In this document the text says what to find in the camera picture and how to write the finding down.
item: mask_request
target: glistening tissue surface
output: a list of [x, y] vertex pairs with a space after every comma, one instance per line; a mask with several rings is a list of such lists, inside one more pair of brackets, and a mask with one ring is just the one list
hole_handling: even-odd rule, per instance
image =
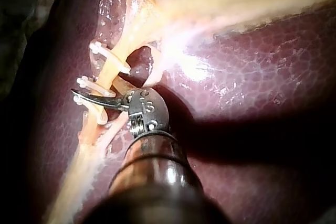
[[[58, 186], [55, 178], [62, 176], [76, 148], [82, 108], [72, 102], [69, 89], [76, 86], [78, 76], [90, 75], [88, 43], [95, 36], [95, 15], [99, 0], [67, 1], [63, 0], [57, 10], [64, 16], [53, 18], [53, 29], [59, 32], [62, 39], [53, 40], [50, 48], [44, 51], [44, 57], [52, 58], [53, 68], [45, 75], [44, 89], [48, 93], [39, 103], [36, 115], [40, 123], [34, 129], [35, 136], [30, 147], [30, 155], [34, 157], [30, 162], [33, 165], [30, 175], [35, 182], [33, 188], [36, 192], [32, 193], [31, 202], [38, 209], [37, 216], [42, 215], [45, 204], [55, 195]], [[62, 27], [62, 24], [66, 24], [63, 26], [64, 30], [55, 28], [57, 25]], [[235, 121], [269, 114], [281, 115], [291, 108], [304, 109], [315, 101], [323, 100], [321, 94], [330, 92], [330, 87], [333, 86], [335, 65], [333, 58], [328, 56], [335, 52], [334, 37], [335, 9], [330, 7], [235, 38], [217, 36], [210, 46], [202, 40], [186, 47], [183, 45], [183, 51], [189, 57], [178, 58], [181, 52], [176, 52], [175, 64], [167, 66], [158, 89], [161, 89], [160, 92], [167, 97], [170, 104], [182, 100], [181, 103], [189, 113], [186, 116], [186, 127], [197, 126], [198, 131], [195, 134], [199, 133], [210, 141], [216, 130], [208, 125], [213, 132], [212, 135], [209, 134], [201, 122], [204, 119], [220, 122], [223, 118]], [[30, 47], [30, 52], [33, 52], [30, 55], [36, 53], [34, 50]], [[177, 96], [176, 100], [170, 96], [171, 91]], [[181, 115], [174, 109], [171, 114], [173, 118]], [[262, 132], [266, 133], [260, 134], [259, 131], [258, 137], [270, 133], [268, 136], [274, 139], [275, 135], [281, 135], [280, 131], [263, 129]], [[226, 135], [228, 139], [235, 139], [233, 136], [237, 138], [237, 132]], [[245, 148], [239, 146], [239, 143], [244, 143]], [[197, 145], [203, 147], [204, 153], [207, 152], [208, 147], [202, 143], [193, 143], [190, 148], [196, 149]], [[227, 148], [218, 152], [230, 157], [230, 152], [239, 150], [245, 151], [244, 154], [248, 156], [250, 153], [244, 149], [258, 146], [258, 143], [248, 144], [237, 140], [236, 145], [228, 143]], [[299, 184], [302, 180], [306, 181], [305, 178], [298, 177], [296, 172], [257, 165], [239, 167], [230, 164], [223, 168], [222, 164], [200, 161], [197, 153], [191, 155], [190, 161], [206, 192], [216, 198], [226, 211], [232, 215], [237, 213], [240, 223], [255, 223], [258, 220], [267, 222], [270, 218], [284, 221], [287, 216], [293, 221], [297, 215], [293, 211], [298, 204], [301, 203], [303, 207], [311, 205], [300, 196], [305, 193], [305, 189], [300, 189]], [[109, 170], [115, 170], [120, 164], [118, 162], [114, 162], [114, 167], [109, 167]], [[102, 174], [98, 180], [108, 178], [108, 175], [111, 176]], [[89, 196], [90, 203], [85, 205], [85, 209], [90, 208], [104, 195], [104, 187], [95, 185], [95, 189], [95, 193]], [[335, 211], [330, 210], [320, 219], [325, 222], [319, 223], [332, 223], [334, 216]]]

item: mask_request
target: white plastic clip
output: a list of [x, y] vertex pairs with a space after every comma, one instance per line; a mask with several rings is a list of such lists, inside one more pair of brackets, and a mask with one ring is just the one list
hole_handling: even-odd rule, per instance
[[129, 74], [131, 71], [130, 65], [127, 64], [127, 62], [123, 63], [117, 56], [115, 56], [110, 49], [106, 47], [105, 44], [93, 40], [90, 45], [90, 49], [92, 50], [92, 53], [97, 55], [100, 53], [101, 55], [105, 56], [108, 60], [112, 61], [118, 70], [122, 73]]
[[85, 101], [81, 99], [79, 96], [75, 95], [73, 97], [73, 101], [77, 103], [77, 105], [84, 105], [89, 111], [94, 113], [97, 118], [97, 123], [100, 125], [104, 125], [107, 123], [108, 116], [105, 110], [103, 110], [101, 113], [99, 112], [98, 108], [92, 104], [91, 102]]
[[89, 80], [88, 77], [82, 76], [82, 78], [77, 78], [77, 83], [81, 88], [91, 89], [94, 91], [97, 91], [101, 93], [104, 97], [115, 97], [116, 93], [114, 93], [112, 90], [107, 90], [103, 88], [102, 86], [96, 84], [95, 82]]

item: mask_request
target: laparoscopic clip applier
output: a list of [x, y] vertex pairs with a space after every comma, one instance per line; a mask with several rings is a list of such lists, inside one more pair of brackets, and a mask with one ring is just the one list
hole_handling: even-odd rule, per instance
[[159, 93], [139, 88], [112, 98], [72, 92], [106, 109], [128, 111], [134, 138], [107, 199], [84, 224], [229, 223], [204, 194], [184, 150], [171, 134], [168, 109]]

